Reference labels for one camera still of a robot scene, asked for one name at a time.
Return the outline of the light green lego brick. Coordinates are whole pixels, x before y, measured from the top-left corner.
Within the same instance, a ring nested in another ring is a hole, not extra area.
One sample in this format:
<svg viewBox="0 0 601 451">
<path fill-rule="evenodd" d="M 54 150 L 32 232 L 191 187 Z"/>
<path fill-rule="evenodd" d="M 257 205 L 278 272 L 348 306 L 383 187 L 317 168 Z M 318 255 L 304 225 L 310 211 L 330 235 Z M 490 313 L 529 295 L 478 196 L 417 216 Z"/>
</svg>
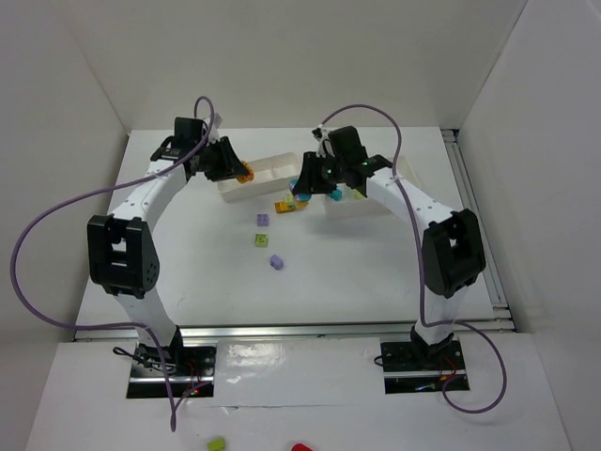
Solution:
<svg viewBox="0 0 601 451">
<path fill-rule="evenodd" d="M 285 204 L 288 210 L 297 210 L 300 208 L 300 204 L 296 201 L 296 199 L 292 195 L 287 195 L 285 197 Z"/>
</svg>

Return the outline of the round orange patterned lego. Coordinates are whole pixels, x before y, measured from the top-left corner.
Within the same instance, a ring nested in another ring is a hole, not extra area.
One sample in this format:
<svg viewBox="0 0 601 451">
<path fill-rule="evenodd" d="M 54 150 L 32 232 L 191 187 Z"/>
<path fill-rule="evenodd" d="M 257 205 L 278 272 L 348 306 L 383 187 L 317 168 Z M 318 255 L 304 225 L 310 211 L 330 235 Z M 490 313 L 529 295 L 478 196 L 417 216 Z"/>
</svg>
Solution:
<svg viewBox="0 0 601 451">
<path fill-rule="evenodd" d="M 236 180 L 240 184 L 244 184 L 244 183 L 253 181 L 254 180 L 254 170 L 252 169 L 252 167 L 247 162 L 244 162 L 244 161 L 242 161 L 241 164 L 244 167 L 244 170 L 242 171 L 241 174 L 236 176 Z"/>
</svg>

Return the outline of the purple lego brick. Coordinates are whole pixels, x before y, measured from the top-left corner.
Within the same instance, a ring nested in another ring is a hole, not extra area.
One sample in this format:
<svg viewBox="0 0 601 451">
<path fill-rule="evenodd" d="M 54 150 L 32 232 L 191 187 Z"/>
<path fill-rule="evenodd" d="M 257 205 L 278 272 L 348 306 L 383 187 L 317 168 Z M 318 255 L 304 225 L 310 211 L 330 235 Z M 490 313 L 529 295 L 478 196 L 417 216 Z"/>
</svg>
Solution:
<svg viewBox="0 0 601 451">
<path fill-rule="evenodd" d="M 258 213 L 256 215 L 256 225 L 259 227 L 267 227 L 270 225 L 270 217 L 266 213 Z"/>
<path fill-rule="evenodd" d="M 272 255 L 270 257 L 270 265 L 274 270 L 280 271 L 284 267 L 284 261 L 279 256 Z"/>
</svg>

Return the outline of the yellow-green base lego brick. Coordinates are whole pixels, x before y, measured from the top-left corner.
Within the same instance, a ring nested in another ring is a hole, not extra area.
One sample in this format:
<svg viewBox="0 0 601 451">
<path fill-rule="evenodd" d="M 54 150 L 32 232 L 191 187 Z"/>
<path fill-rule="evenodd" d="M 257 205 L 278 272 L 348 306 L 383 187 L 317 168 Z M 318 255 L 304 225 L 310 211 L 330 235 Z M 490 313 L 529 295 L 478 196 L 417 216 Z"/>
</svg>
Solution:
<svg viewBox="0 0 601 451">
<path fill-rule="evenodd" d="M 267 248 L 269 246 L 269 236 L 262 233 L 255 234 L 254 246 L 257 248 Z"/>
</svg>

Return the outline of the teal square lego brick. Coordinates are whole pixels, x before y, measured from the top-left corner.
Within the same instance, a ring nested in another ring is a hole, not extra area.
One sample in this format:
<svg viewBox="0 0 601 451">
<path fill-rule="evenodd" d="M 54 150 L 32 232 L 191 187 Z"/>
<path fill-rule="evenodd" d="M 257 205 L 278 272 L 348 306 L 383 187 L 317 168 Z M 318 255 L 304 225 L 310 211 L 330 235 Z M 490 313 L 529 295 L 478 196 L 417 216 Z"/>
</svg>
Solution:
<svg viewBox="0 0 601 451">
<path fill-rule="evenodd" d="M 311 187 L 304 181 L 292 179 L 289 182 L 288 188 L 296 201 L 306 202 L 309 201 L 312 197 Z"/>
</svg>

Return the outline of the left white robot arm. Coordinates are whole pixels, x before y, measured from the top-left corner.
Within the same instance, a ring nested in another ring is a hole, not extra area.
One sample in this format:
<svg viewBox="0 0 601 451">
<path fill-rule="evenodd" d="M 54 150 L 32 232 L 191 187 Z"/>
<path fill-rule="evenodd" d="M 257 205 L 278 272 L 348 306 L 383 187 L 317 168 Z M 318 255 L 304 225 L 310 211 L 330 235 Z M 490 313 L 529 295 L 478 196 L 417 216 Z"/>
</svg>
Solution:
<svg viewBox="0 0 601 451">
<path fill-rule="evenodd" d="M 161 265 L 153 229 L 177 193 L 202 173 L 213 182 L 243 179 L 251 170 L 220 136 L 220 116 L 178 117 L 174 132 L 150 157 L 144 180 L 107 215 L 87 223 L 90 278 L 112 295 L 138 330 L 145 357 L 178 364 L 183 339 L 156 285 Z"/>
</svg>

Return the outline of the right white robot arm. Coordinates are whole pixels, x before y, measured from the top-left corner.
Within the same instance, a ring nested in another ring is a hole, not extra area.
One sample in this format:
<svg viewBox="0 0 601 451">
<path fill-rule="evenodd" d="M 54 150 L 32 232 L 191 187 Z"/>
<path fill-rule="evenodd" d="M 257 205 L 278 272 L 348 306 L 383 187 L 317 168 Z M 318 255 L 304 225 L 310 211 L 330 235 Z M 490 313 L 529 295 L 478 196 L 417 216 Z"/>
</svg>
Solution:
<svg viewBox="0 0 601 451">
<path fill-rule="evenodd" d="M 356 128 L 313 129 L 315 151 L 302 157 L 292 194 L 305 200 L 333 194 L 345 184 L 409 224 L 416 240 L 419 318 L 411 339 L 427 348 L 446 345 L 459 306 L 485 269 L 482 234 L 475 213 L 441 204 L 398 171 L 398 160 L 370 156 Z"/>
</svg>

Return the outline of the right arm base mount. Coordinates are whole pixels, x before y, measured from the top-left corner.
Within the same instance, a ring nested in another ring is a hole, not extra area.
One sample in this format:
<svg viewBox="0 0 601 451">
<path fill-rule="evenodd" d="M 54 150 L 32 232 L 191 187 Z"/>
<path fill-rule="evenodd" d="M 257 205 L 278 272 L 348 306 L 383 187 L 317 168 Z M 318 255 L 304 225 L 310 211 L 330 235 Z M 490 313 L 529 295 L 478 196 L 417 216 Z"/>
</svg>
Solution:
<svg viewBox="0 0 601 451">
<path fill-rule="evenodd" d="M 470 383 L 460 342 L 421 361 L 408 341 L 381 342 L 374 364 L 383 371 L 386 395 L 469 391 Z"/>
</svg>

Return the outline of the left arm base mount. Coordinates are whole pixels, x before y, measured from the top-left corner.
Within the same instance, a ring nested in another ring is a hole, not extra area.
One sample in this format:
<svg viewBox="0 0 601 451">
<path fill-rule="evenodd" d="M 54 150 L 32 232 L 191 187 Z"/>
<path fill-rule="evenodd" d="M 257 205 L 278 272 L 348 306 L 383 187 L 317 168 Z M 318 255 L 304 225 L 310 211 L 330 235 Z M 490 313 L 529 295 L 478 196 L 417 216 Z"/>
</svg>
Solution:
<svg viewBox="0 0 601 451">
<path fill-rule="evenodd" d="M 138 347 L 130 352 L 113 347 L 113 354 L 131 360 L 127 399 L 167 398 L 162 366 Z M 214 395 L 216 346 L 185 347 L 180 363 L 167 361 L 167 374 L 174 398 L 205 398 Z"/>
</svg>

